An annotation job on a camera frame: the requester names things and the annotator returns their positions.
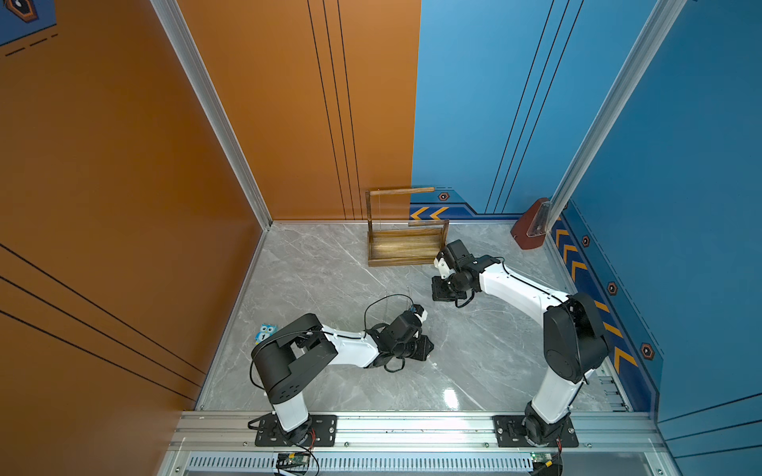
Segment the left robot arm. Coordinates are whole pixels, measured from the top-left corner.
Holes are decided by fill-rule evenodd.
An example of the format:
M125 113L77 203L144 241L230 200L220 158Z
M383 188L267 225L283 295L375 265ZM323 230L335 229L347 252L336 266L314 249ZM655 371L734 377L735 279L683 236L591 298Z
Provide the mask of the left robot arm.
M306 313L278 330L251 353L249 377L273 408L276 434L287 444L302 445L316 436L304 391L325 368L382 368L394 374L409 361L425 361L434 350L424 335L428 313L412 303L391 323L361 332L340 331Z

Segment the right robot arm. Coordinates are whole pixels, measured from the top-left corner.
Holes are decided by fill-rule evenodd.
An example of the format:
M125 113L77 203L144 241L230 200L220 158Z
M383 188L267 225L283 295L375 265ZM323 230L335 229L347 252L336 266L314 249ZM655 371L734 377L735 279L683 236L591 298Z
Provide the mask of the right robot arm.
M446 244L434 265L439 272L432 279L434 301L451 301L460 309L484 293L540 325L547 371L521 428L529 445L559 443L572 428L571 405L581 386L611 351L595 300L545 287L508 268L502 257L476 257L460 240Z

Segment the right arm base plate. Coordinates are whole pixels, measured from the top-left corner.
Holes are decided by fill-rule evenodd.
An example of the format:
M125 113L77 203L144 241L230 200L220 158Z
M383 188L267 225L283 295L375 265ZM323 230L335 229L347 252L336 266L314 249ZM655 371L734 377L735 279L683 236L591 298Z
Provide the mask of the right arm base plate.
M503 415L492 418L499 447L518 448L577 448L579 440L570 416L547 424L540 417Z

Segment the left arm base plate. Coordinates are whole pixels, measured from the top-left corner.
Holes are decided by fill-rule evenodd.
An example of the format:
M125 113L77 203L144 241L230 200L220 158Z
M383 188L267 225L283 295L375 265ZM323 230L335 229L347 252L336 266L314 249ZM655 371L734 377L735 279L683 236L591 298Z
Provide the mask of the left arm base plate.
M250 420L247 426L256 432L256 446L305 446L333 447L337 436L336 415L311 415L307 422L295 430L285 432L275 414L267 414Z

